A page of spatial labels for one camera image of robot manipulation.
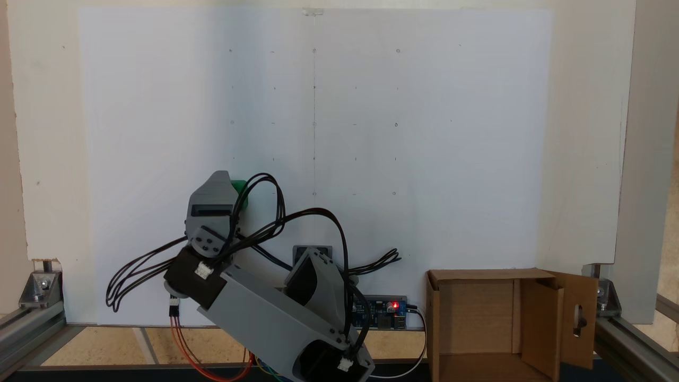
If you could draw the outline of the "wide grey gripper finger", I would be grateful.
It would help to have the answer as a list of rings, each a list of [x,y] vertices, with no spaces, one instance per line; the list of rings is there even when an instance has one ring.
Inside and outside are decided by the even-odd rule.
[[[238,191],[228,171],[215,171],[189,198],[190,205],[234,205]]]

